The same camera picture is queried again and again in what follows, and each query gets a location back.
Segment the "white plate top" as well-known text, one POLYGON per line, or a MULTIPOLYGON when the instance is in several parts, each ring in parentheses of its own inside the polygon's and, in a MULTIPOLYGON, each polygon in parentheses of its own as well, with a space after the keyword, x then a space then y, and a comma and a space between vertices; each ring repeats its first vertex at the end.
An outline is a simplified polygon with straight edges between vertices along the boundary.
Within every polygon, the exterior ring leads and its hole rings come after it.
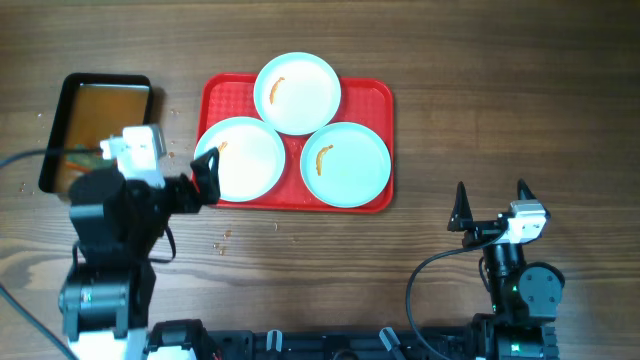
POLYGON ((285 53, 269 61, 253 88, 260 118, 291 136, 311 134, 327 125, 336 115, 341 97, 334 69, 306 52, 285 53))

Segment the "orange green sponge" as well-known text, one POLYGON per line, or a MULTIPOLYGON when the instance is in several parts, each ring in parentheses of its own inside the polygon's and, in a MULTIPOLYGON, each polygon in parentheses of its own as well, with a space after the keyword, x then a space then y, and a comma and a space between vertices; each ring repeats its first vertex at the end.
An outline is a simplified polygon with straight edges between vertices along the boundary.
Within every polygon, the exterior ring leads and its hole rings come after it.
POLYGON ((103 158, 100 148, 87 148, 84 145, 75 146, 64 156, 65 167, 82 173, 108 168, 112 164, 111 160, 103 158))

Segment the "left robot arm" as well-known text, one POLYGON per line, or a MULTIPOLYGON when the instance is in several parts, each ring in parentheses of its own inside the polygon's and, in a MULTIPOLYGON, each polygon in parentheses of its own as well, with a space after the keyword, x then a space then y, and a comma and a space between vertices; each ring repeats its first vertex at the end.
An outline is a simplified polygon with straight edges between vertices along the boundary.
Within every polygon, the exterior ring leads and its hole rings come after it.
POLYGON ((59 295, 63 332, 79 359, 217 359, 199 320, 148 325, 156 282, 150 252, 175 214, 196 214, 220 198, 219 151, 192 161, 193 175, 161 188, 128 180, 114 167, 80 177, 70 192, 78 240, 59 295))

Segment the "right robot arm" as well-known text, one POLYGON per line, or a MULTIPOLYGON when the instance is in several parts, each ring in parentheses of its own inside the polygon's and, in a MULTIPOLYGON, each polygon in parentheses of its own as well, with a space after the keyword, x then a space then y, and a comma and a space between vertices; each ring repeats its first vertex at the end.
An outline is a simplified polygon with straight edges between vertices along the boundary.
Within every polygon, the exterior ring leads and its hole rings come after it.
POLYGON ((555 328, 565 286, 563 274, 544 262, 525 260, 524 246, 537 239, 550 212, 523 180, 517 199, 495 220, 473 218, 465 186, 457 185, 447 226, 462 232, 462 248, 483 252, 482 279, 493 306, 476 314, 465 329, 467 359, 551 360, 559 357, 555 328))

